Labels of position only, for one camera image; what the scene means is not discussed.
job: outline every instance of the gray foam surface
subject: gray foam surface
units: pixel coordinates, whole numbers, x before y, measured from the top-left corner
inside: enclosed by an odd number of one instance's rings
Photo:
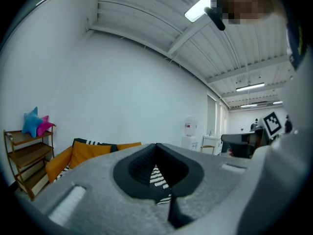
[[[175,229],[167,221],[169,204],[133,199],[113,179],[116,163],[147,147],[129,148],[90,159],[49,185],[34,200],[43,214],[49,215],[74,185],[87,193],[75,208],[65,227],[83,234],[168,234]],[[197,161],[204,169],[204,179],[195,192],[178,199],[181,210],[194,219],[204,216],[235,188],[243,174],[221,169],[223,164],[247,167],[249,160],[194,152],[166,144],[172,150]]]

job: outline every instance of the wooden shelving unit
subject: wooden shelving unit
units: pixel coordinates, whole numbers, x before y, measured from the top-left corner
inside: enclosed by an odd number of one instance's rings
[[[45,137],[51,137],[51,146],[44,143]],[[3,131],[4,145],[7,158],[10,164],[11,171],[20,190],[24,190],[34,200],[35,196],[48,184],[48,176],[45,172],[45,165],[48,162],[45,156],[53,151],[53,126],[51,132],[45,131],[40,137],[32,138],[29,133],[23,134],[22,131]],[[8,152],[7,142],[11,143],[11,152]],[[32,144],[20,149],[15,149],[15,146],[26,144],[28,142],[39,140],[41,142]],[[17,174],[11,165],[14,162]]]

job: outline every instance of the blue star pillow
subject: blue star pillow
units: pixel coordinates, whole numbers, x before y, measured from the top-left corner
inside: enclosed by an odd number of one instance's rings
[[[24,125],[22,129],[23,134],[29,132],[33,138],[36,137],[37,128],[43,122],[43,120],[37,115],[37,107],[35,107],[30,113],[24,114]]]

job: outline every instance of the star-shaped pillow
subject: star-shaped pillow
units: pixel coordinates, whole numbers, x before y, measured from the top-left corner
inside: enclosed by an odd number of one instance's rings
[[[22,133],[30,133],[32,138],[36,137],[37,127],[43,122],[38,116],[38,108],[35,107],[30,113],[24,114],[24,126]]]
[[[43,122],[37,128],[37,136],[40,137],[44,132],[53,126],[53,123],[48,122],[49,116],[44,116],[41,118]]]

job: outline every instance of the ceiling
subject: ceiling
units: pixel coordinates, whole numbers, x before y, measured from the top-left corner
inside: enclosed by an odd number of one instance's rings
[[[271,106],[294,73],[287,57],[286,27],[272,15],[256,24],[219,31],[203,15],[184,14],[199,0],[90,0],[89,28],[117,34],[173,60],[211,88],[230,109],[248,102]],[[245,92],[236,88],[264,82]]]

